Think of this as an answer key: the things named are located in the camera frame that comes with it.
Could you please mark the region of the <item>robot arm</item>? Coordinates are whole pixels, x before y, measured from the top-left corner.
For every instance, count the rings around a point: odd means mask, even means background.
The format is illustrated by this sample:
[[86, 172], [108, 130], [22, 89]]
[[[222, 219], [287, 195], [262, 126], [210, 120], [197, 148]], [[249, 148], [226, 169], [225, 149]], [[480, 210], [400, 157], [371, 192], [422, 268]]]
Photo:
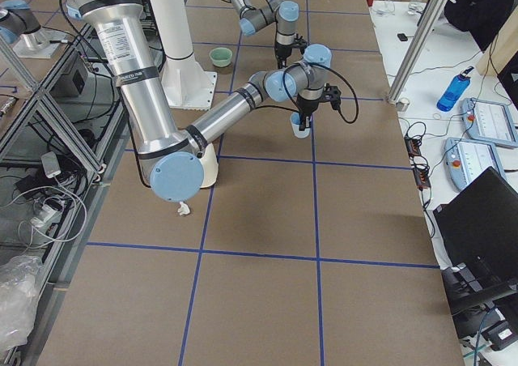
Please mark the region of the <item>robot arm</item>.
[[245, 36], [253, 36], [274, 24], [274, 54], [278, 68], [287, 66], [294, 49], [304, 54], [308, 42], [297, 33], [299, 5], [289, 0], [265, 0], [263, 7], [255, 7], [250, 0], [227, 0], [240, 18], [240, 29]]
[[212, 104], [216, 75], [193, 55], [185, 0], [150, 0], [166, 63], [159, 69], [141, 25], [142, 0], [67, 0], [71, 17], [95, 30], [114, 73], [139, 142], [144, 181], [168, 202], [184, 202], [216, 173], [204, 165], [211, 143], [265, 100], [299, 103], [300, 130], [325, 100], [332, 54], [304, 47], [294, 65], [254, 74], [224, 101]]

